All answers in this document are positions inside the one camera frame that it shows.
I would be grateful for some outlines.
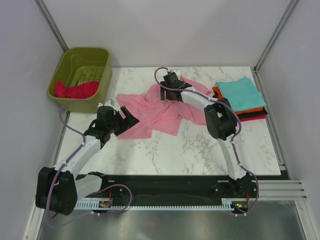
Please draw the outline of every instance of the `stack of folded clothes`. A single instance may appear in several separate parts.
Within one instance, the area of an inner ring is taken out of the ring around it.
[[[216,82],[212,90],[216,98],[228,99],[231,108],[242,122],[265,119],[268,114],[265,110],[267,104],[261,93],[246,76],[237,81]]]

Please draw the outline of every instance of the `pink cloth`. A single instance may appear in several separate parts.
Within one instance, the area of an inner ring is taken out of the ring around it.
[[[184,77],[180,79],[191,84],[199,92],[206,95],[210,93],[208,88],[198,82]],[[120,134],[118,139],[149,139],[152,136],[152,130],[177,136],[182,118],[197,125],[206,125],[204,112],[194,106],[180,101],[161,101],[158,84],[152,85],[148,92],[142,95],[119,94],[117,100],[120,106],[126,106],[129,112],[140,121]]]

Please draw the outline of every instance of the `table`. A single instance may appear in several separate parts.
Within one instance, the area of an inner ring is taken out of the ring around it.
[[[118,94],[143,94],[155,84],[156,67],[113,68],[107,99]],[[250,67],[174,67],[182,76],[211,89],[216,81],[252,79]],[[72,112],[68,124],[84,132],[96,114]],[[58,161],[61,161],[82,138],[67,129]],[[243,165],[256,175],[280,175],[280,169],[269,130],[264,119],[242,123],[235,138]],[[109,175],[226,175],[227,165],[218,142],[205,126],[182,120],[178,136],[153,131],[151,139],[118,140],[114,135],[94,155],[80,173],[98,171]]]

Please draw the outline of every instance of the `laundry basket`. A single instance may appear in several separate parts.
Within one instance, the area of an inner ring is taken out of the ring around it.
[[[96,103],[104,103],[112,77],[109,52],[104,48],[75,47],[69,49],[62,57],[47,89],[50,98],[61,105],[76,98],[55,97],[56,82],[62,82],[67,88],[97,81],[96,93],[86,98]],[[66,106],[70,112],[96,113],[98,107],[90,102],[78,101]]]

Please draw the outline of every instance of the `gray floor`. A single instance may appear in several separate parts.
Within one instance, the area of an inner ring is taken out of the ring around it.
[[[60,216],[62,224],[83,214]],[[127,211],[87,215],[58,229],[46,224],[43,240],[305,240],[293,202],[258,202],[248,216],[216,211]]]

